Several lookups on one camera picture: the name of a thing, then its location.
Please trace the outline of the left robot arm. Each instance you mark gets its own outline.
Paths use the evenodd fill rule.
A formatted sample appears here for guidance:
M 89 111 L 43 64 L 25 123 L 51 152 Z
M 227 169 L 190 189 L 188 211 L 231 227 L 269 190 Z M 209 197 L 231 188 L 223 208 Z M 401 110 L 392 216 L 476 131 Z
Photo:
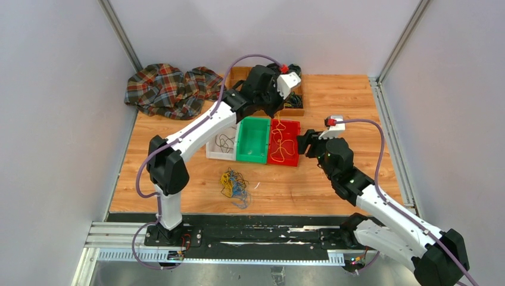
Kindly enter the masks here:
M 276 73 L 257 65 L 245 80 L 224 91 L 219 102 L 187 127 L 166 138 L 155 136 L 151 140 L 146 169 L 157 197 L 159 237 L 166 245 L 175 246 L 182 240 L 181 192 L 189 182 L 186 164 L 196 151 L 219 132 L 257 111 L 273 117 L 300 83 L 294 71 Z

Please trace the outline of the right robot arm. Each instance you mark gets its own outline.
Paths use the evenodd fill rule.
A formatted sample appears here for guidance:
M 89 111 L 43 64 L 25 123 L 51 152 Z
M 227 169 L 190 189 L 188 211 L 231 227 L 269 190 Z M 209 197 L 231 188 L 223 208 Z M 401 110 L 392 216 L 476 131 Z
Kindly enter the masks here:
M 408 211 L 354 166 L 354 153 L 345 139 L 320 135 L 313 129 L 298 135 L 298 153 L 317 160 L 337 196 L 379 221 L 352 214 L 341 225 L 343 245 L 377 250 L 410 270 L 420 285 L 456 285 L 470 269 L 462 235 Z

